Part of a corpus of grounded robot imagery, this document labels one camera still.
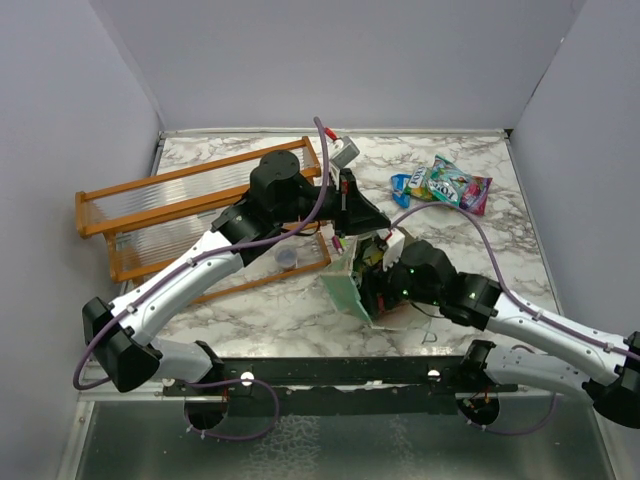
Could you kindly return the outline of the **red blue snack bag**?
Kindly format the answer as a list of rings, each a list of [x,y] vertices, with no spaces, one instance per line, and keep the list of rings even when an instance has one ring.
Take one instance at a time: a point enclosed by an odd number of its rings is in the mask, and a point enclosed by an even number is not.
[[[430,174],[426,178],[427,187],[438,200],[455,206],[460,205],[471,181],[470,174],[440,155],[435,156]]]

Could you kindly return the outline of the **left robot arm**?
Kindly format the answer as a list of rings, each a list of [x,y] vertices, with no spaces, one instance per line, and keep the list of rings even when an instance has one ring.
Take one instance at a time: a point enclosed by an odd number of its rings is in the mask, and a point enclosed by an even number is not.
[[[318,220],[332,223],[339,236],[389,228],[391,221],[358,189],[350,169],[333,182],[325,173],[314,186],[291,152],[263,156],[249,188],[227,207],[181,257],[136,290],[110,302],[98,297],[82,308],[85,354],[93,356],[121,393],[168,376],[206,395],[220,385],[214,352],[202,342],[162,343],[157,334],[184,307],[220,280],[249,266],[288,238],[286,224],[298,228]]]

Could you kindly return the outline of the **purple snack bag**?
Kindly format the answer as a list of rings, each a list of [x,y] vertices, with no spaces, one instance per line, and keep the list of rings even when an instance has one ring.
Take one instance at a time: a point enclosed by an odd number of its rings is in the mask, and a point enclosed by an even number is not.
[[[459,207],[477,216],[485,214],[489,189],[493,179],[471,176],[461,196]]]

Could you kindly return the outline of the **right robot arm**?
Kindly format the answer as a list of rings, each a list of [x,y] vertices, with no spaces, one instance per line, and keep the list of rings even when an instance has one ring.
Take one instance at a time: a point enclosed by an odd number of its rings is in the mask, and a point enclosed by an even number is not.
[[[606,419],[638,428],[637,333],[623,337],[591,329],[540,308],[498,281],[457,271],[444,251],[424,240],[404,246],[376,237],[357,258],[361,302],[370,316],[424,304],[454,324],[532,347],[519,353],[473,342],[459,367],[467,389],[518,384],[577,394]]]

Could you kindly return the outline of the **yellow green snack bag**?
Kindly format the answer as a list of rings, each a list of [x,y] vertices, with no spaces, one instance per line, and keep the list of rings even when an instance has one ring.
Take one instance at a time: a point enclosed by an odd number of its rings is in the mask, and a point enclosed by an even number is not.
[[[429,167],[418,167],[406,181],[403,193],[426,202],[437,201],[437,197],[428,186],[430,175],[431,169]]]

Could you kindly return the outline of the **blue snack packet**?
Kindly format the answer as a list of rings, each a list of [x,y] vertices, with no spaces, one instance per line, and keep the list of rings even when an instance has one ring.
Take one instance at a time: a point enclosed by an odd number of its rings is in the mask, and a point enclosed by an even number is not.
[[[408,174],[395,174],[390,178],[392,199],[403,209],[410,206],[410,195],[406,192],[410,178]]]

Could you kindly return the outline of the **green paper bag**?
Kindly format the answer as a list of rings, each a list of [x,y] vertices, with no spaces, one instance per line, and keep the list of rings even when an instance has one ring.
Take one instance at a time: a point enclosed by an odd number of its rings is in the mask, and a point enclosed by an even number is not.
[[[384,291],[384,241],[376,234],[357,236],[342,246],[342,253],[321,273],[320,279],[336,310],[374,330],[405,331],[422,325],[423,344],[438,340],[433,307],[395,299]]]

